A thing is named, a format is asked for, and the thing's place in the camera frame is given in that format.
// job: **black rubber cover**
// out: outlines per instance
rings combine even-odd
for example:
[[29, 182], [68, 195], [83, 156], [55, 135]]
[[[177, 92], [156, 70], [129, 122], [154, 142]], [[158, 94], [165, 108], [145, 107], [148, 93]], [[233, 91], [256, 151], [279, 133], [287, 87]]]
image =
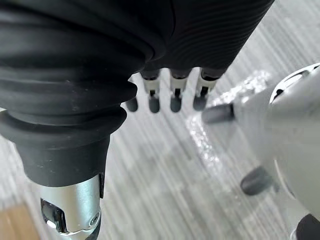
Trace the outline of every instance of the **black rubber cover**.
[[95, 230], [85, 240], [97, 240], [100, 232], [100, 227], [101, 227], [101, 218]]
[[320, 239], [320, 221], [314, 216], [308, 214], [298, 224], [296, 228], [297, 240], [319, 240]]
[[273, 0], [3, 0], [0, 133], [62, 187], [104, 173], [110, 134], [148, 68], [225, 70]]
[[259, 166], [242, 179], [240, 187], [246, 195], [254, 196], [268, 189], [273, 182], [267, 171]]

